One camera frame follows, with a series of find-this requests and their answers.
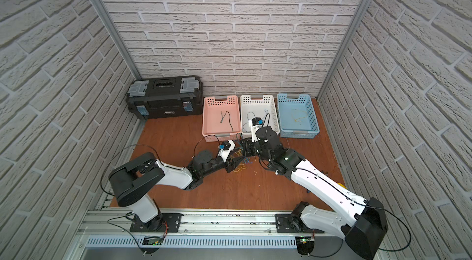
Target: vent grille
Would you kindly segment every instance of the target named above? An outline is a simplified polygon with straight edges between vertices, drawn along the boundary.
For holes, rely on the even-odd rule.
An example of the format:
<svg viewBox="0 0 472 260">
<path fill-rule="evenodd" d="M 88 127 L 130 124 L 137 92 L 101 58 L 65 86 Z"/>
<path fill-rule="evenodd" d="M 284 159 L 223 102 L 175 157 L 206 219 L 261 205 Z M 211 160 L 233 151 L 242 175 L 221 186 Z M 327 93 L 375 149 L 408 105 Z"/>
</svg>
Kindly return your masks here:
<svg viewBox="0 0 472 260">
<path fill-rule="evenodd" d="M 296 249 L 294 236 L 197 236 L 168 235 L 162 245 L 143 245 L 145 236 L 136 236 L 141 247 L 159 248 L 241 248 L 241 249 Z M 127 235 L 91 235 L 87 247 L 135 247 L 133 238 Z"/>
</svg>

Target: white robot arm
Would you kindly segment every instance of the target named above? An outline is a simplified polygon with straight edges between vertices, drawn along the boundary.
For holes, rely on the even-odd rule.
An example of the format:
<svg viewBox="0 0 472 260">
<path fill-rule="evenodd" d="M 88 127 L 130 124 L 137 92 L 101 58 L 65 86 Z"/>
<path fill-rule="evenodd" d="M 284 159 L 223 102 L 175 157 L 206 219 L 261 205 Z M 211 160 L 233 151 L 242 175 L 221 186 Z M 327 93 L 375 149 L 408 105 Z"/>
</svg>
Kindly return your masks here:
<svg viewBox="0 0 472 260">
<path fill-rule="evenodd" d="M 274 171 L 305 187 L 328 204 L 333 211 L 301 202 L 292 212 L 295 230 L 319 229 L 344 239 L 358 255 L 373 259 L 388 227 L 383 205 L 375 198 L 367 200 L 346 190 L 316 169 L 301 154 L 286 149 L 270 127 L 262 127 L 259 118 L 249 122 L 252 136 L 238 140 L 242 157 L 234 158 L 235 142 L 224 141 L 217 157 L 202 151 L 187 167 L 175 167 L 156 159 L 150 152 L 113 170 L 109 175 L 118 205 L 129 207 L 146 223 L 159 215 L 147 192 L 154 185 L 169 185 L 192 190 L 203 178 L 220 169 L 234 170 L 244 157 L 256 156 L 268 161 L 264 169 Z"/>
</svg>

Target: pink basket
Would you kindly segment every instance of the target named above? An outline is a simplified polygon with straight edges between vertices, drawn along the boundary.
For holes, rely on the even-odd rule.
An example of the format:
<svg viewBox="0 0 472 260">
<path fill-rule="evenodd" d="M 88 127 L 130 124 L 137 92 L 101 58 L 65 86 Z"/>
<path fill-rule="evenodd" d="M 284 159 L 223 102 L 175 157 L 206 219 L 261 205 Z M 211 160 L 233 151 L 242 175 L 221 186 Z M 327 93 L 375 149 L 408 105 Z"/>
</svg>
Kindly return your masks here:
<svg viewBox="0 0 472 260">
<path fill-rule="evenodd" d="M 239 115 L 239 102 L 236 95 L 205 97 L 204 99 L 204 123 L 202 134 L 206 142 L 237 139 L 241 133 L 241 116 Z"/>
</svg>

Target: black toolbox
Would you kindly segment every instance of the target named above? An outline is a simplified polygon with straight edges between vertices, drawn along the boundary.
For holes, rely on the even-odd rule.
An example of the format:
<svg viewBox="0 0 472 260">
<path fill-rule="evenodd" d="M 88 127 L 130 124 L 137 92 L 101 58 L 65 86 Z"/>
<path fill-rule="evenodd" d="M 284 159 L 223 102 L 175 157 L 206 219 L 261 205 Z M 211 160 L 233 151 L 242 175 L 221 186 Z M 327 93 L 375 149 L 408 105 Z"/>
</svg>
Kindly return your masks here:
<svg viewBox="0 0 472 260">
<path fill-rule="evenodd" d="M 201 115 L 203 85 L 196 75 L 135 81 L 127 93 L 128 109 L 139 119 Z"/>
</svg>

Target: wooden floor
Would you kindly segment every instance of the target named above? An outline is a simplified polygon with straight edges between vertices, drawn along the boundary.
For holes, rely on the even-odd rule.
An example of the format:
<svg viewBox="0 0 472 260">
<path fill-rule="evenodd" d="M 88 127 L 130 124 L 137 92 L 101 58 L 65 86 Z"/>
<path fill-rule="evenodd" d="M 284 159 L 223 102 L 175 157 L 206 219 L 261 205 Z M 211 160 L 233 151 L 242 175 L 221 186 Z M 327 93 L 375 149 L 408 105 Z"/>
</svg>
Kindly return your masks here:
<svg viewBox="0 0 472 260">
<path fill-rule="evenodd" d="M 320 109 L 315 108 L 320 133 L 314 139 L 281 138 L 286 148 L 304 155 L 317 169 L 324 171 L 336 182 L 344 184 L 334 157 Z M 164 163 L 187 166 L 193 156 L 195 143 L 202 138 L 202 115 L 150 119 L 139 138 L 139 144 L 154 147 Z M 217 152 L 217 143 L 200 142 L 196 152 Z M 148 152 L 137 146 L 132 158 Z M 238 209 L 238 210 L 292 210 L 305 201 L 326 210 L 330 208 L 312 193 L 283 176 L 261 168 L 258 162 L 246 165 L 247 169 L 227 173 L 224 169 L 204 178 L 202 185 L 191 191 L 173 186 L 154 186 L 149 192 L 161 208 Z M 112 207 L 117 207 L 115 199 Z"/>
</svg>

